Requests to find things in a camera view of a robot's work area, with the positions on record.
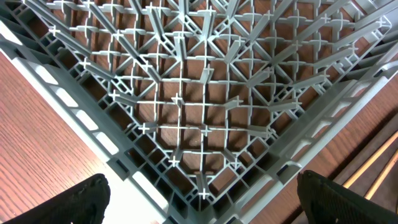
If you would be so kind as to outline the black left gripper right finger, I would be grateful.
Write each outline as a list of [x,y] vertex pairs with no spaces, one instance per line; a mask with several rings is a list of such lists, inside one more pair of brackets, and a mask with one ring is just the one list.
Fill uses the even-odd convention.
[[309,224],[397,223],[397,214],[312,171],[297,176],[297,195]]

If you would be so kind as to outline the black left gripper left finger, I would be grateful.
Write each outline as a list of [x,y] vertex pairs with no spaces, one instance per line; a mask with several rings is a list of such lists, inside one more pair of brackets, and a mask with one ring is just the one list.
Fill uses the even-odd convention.
[[4,224],[101,224],[111,190],[104,174],[95,174]]

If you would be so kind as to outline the wooden chopstick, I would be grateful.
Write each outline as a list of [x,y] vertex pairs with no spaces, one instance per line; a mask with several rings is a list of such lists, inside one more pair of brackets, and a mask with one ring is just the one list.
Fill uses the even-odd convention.
[[374,181],[374,183],[372,184],[370,189],[366,192],[366,195],[364,196],[364,198],[370,200],[373,197],[373,195],[376,193],[377,189],[380,187],[380,185],[382,184],[384,179],[390,173],[391,169],[393,168],[393,166],[395,165],[396,162],[397,162],[397,156],[391,157],[391,159],[388,161],[386,166],[383,168],[381,173],[378,175],[378,177],[376,178],[376,180]]
[[355,172],[354,174],[343,184],[343,187],[349,188],[359,179],[364,172],[370,168],[370,166],[384,153],[384,151],[397,139],[397,131],[380,146]]

